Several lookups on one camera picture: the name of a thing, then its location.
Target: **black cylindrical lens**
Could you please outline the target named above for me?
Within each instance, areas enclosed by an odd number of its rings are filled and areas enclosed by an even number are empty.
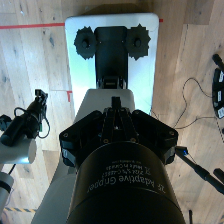
[[[19,136],[21,128],[24,125],[24,119],[20,116],[15,117],[9,127],[1,136],[1,143],[6,146],[11,146]]]

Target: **black cable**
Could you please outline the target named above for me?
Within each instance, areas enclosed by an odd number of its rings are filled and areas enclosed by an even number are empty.
[[[187,101],[186,101],[185,96],[184,96],[184,88],[185,88],[186,83],[187,83],[189,80],[194,80],[194,81],[198,84],[198,86],[199,86],[201,92],[202,92],[205,96],[207,96],[207,97],[209,97],[209,98],[212,98],[212,96],[207,95],[207,94],[203,91],[203,89],[201,88],[201,85],[199,84],[199,82],[198,82],[197,79],[195,79],[195,78],[193,78],[193,77],[189,78],[189,79],[184,83],[184,85],[183,85],[183,90],[182,90],[182,96],[183,96],[183,99],[184,99],[184,102],[185,102],[185,108],[184,108],[182,114],[180,115],[180,117],[178,118],[176,124],[173,126],[173,128],[175,128],[175,127],[177,126],[178,122],[180,121],[181,117],[183,116],[183,114],[185,113],[185,111],[186,111],[186,109],[187,109]]]
[[[191,157],[191,159],[194,161],[194,163],[197,164],[189,152],[188,152],[188,155]]]
[[[155,115],[156,119],[159,120],[159,118],[156,116],[156,113],[151,110],[151,112]]]
[[[224,143],[224,140],[223,140],[223,137],[222,137],[222,132],[221,132],[221,129],[219,127],[219,122],[218,122],[218,119],[216,118],[216,122],[217,122],[217,126],[218,126],[218,129],[219,129],[219,133],[221,135],[221,138],[222,138],[222,142]]]
[[[12,187],[12,191],[10,192],[9,198],[8,198],[8,202],[6,203],[5,207],[9,205],[10,201],[11,201],[11,196],[12,193],[15,191],[15,189]]]
[[[38,133],[38,137],[41,138],[41,139],[47,138],[47,136],[49,135],[50,130],[51,130],[50,123],[49,123],[49,121],[48,121],[48,119],[46,118],[45,115],[44,115],[44,120],[47,122],[47,125],[48,125],[49,128],[48,128],[48,133],[47,133],[47,135],[45,135],[44,137],[41,137],[41,136],[39,135],[39,133]]]
[[[184,127],[180,127],[180,128],[174,128],[174,129],[184,129],[184,128],[187,128],[189,126],[191,126],[192,124],[194,124],[197,120],[200,120],[200,119],[206,119],[206,118],[213,118],[213,119],[216,119],[216,117],[196,117],[196,119],[191,122],[190,124],[184,126]]]
[[[17,116],[17,115],[16,115],[16,111],[17,111],[17,110],[21,110],[21,111],[23,111],[23,113],[28,114],[28,112],[27,112],[26,110],[24,110],[23,108],[21,108],[21,107],[16,107],[15,110],[14,110],[14,115],[15,115],[15,117]]]
[[[14,168],[15,168],[15,166],[16,166],[16,164],[14,164],[13,166],[12,166],[12,168],[11,168],[11,170],[9,171],[9,175],[12,173],[12,171],[14,170]]]

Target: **black knob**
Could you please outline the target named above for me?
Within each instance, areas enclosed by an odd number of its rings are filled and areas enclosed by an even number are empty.
[[[135,47],[140,47],[141,46],[141,40],[139,38],[136,38],[135,42],[134,42],[134,45],[135,45]]]
[[[89,48],[89,41],[88,41],[87,39],[84,39],[84,40],[82,41],[82,47],[83,47],[83,48]]]

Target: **screw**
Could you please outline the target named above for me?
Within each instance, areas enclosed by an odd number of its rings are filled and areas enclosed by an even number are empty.
[[[130,141],[131,142],[136,142],[136,139],[135,138],[131,138]]]
[[[85,40],[82,41],[82,47],[83,48],[89,48],[89,46],[90,46],[89,45],[89,41],[87,39],[85,39]]]
[[[63,152],[63,156],[64,156],[65,158],[67,158],[67,156],[68,156],[67,150],[63,149],[62,152]]]
[[[106,138],[103,140],[103,143],[105,143],[105,144],[107,144],[108,142],[109,142],[109,140]]]
[[[140,47],[141,46],[141,40],[139,38],[136,38],[134,41],[135,47]]]

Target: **floor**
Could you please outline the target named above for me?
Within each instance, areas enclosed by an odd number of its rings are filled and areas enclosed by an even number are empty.
[[[0,0],[0,27],[63,23],[67,17],[81,14],[139,11],[154,12],[161,19],[152,110],[162,122],[174,126],[185,107],[182,89],[188,78],[196,78],[211,95],[216,68],[212,55],[218,53],[224,59],[223,0]],[[17,165],[13,171],[15,183],[7,203],[12,211],[4,210],[4,224],[31,222],[33,209],[40,205],[58,163],[58,135],[72,124],[74,110],[72,97],[69,102],[67,95],[71,83],[64,27],[1,28],[0,114],[13,117],[15,107],[27,108],[36,88],[49,93],[51,132],[48,138],[37,139],[34,163]],[[213,118],[211,99],[203,95],[195,81],[187,82],[184,94],[188,106],[176,128],[197,117],[212,118],[177,129],[178,145],[187,146],[196,162],[210,173],[215,168],[224,170],[224,142],[219,131],[219,127],[224,128],[224,119]],[[223,221],[224,197],[220,193],[179,158],[166,169],[186,223],[190,209],[194,224]]]

